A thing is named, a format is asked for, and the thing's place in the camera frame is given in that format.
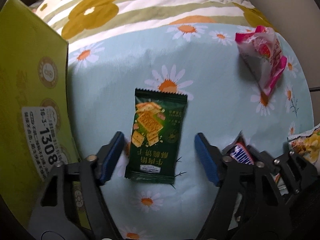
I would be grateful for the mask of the yellow cardboard box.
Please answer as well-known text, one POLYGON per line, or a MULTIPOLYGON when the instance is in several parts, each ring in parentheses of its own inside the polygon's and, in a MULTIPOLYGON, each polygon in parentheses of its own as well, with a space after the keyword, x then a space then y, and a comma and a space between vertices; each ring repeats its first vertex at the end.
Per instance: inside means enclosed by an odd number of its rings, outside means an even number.
POLYGON ((68 43, 20 0, 1 9, 1 197, 27 226, 56 162, 80 156, 67 111, 68 43))

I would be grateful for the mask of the striped floral duvet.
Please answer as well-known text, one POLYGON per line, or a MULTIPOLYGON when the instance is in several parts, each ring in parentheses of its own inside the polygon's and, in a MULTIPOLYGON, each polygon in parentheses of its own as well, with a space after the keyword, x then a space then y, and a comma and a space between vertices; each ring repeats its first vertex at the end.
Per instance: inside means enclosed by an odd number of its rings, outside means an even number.
POLYGON ((271 26, 249 0, 40 0, 31 9, 74 48, 164 25, 184 34, 205 23, 271 26))

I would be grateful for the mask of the white speckled corn snack bag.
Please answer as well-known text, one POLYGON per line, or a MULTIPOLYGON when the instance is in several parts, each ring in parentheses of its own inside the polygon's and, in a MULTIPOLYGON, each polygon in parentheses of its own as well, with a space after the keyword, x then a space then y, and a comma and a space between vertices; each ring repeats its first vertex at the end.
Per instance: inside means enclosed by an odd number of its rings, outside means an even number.
POLYGON ((319 159, 319 124, 306 132, 287 137, 289 149, 315 165, 319 159))

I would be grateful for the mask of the light blue daisy cloth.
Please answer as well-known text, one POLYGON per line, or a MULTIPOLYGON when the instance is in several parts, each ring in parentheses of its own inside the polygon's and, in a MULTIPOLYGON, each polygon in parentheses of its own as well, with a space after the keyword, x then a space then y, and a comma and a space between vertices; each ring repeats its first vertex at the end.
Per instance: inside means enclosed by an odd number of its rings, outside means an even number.
POLYGON ((218 189, 194 147, 202 132, 224 148, 239 133, 274 156, 291 134, 312 128, 311 96, 297 57, 278 40, 289 63, 266 97, 241 58, 237 33, 251 27, 193 24, 136 31, 71 45, 68 107, 82 157, 117 131, 125 151, 100 189, 124 239, 196 238, 218 189))

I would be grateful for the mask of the pink white marshmallow bag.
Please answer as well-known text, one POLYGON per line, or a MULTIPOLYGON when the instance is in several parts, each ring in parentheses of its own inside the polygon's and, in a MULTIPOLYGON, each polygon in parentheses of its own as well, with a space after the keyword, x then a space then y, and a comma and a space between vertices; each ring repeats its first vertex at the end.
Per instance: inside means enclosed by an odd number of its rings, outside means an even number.
POLYGON ((260 91, 272 94, 287 63, 274 29, 259 25, 251 32, 236 33, 235 42, 260 91))

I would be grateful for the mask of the green cracker packet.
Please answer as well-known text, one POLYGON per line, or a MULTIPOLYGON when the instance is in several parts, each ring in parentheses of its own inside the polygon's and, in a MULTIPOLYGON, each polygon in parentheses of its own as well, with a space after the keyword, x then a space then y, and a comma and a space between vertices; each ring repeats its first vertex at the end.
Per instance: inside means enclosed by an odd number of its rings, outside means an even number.
POLYGON ((188 96, 135 89, 135 115, 126 179, 172 184, 188 96))

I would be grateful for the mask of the Snickers candy bar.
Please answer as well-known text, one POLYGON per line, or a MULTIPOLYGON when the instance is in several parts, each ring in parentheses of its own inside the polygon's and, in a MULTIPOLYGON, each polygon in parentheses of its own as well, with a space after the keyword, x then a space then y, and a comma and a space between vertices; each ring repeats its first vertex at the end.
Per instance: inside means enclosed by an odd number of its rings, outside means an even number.
POLYGON ((222 155, 227 155, 241 164, 254 165, 254 161, 246 146, 242 131, 236 139, 222 150, 222 155))

